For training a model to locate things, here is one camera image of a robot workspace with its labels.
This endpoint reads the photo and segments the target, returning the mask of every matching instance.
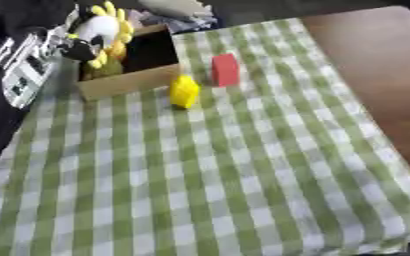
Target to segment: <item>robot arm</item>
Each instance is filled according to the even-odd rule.
[[[53,15],[50,22],[32,26],[26,19],[21,24],[26,26],[15,25],[12,31],[11,27],[5,29],[8,37],[0,45],[0,154],[62,56],[100,67],[107,60],[103,57],[104,47],[107,50],[116,41],[130,40],[130,35],[121,33],[130,32],[123,17],[83,14],[77,5],[73,6],[63,15]],[[97,22],[104,18],[109,20],[109,26],[98,26]]]

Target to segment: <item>yellow petal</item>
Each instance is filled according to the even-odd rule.
[[[95,60],[90,60],[89,62],[88,62],[88,64],[92,67],[92,68],[95,68],[95,69],[99,69],[99,68],[101,68],[101,62],[98,60],[98,59],[95,59]]]
[[[120,39],[123,43],[127,44],[132,40],[132,36],[130,34],[121,34]]]
[[[98,5],[93,5],[93,7],[91,7],[91,12],[98,15],[98,16],[106,16],[107,13],[105,12],[105,10]]]
[[[102,65],[105,65],[107,63],[107,54],[104,51],[101,51],[99,53],[98,59]]]
[[[133,34],[133,26],[128,21],[121,22],[121,32]]]
[[[123,22],[126,20],[126,13],[124,12],[123,9],[118,9],[116,17],[118,18],[119,22]]]
[[[79,36],[77,34],[68,34],[67,37],[70,38],[70,39],[76,39]]]
[[[110,15],[112,17],[116,17],[116,9],[115,9],[115,6],[113,5],[112,2],[105,1],[104,6],[105,6],[105,9],[107,9],[107,14],[108,15]]]

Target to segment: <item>plush toy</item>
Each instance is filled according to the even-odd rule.
[[[116,9],[112,2],[104,2],[104,8],[95,5],[91,12],[96,17],[82,24],[75,35],[86,41],[91,41],[97,36],[101,36],[104,42],[104,50],[101,50],[98,57],[89,61],[93,68],[101,68],[107,63],[108,58],[123,59],[126,55],[126,44],[132,40],[134,29],[126,20],[123,9]]]
[[[211,6],[197,0],[139,0],[150,11],[182,20],[212,17]]]

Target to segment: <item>wooden table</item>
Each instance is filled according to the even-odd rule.
[[[303,21],[410,164],[410,11],[386,7]]]

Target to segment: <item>white object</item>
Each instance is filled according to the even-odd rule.
[[[211,6],[197,0],[138,0],[150,11],[177,19],[212,17]]]
[[[99,35],[104,40],[104,47],[107,47],[112,45],[119,33],[118,20],[111,16],[96,16],[80,25],[75,33],[87,42]]]

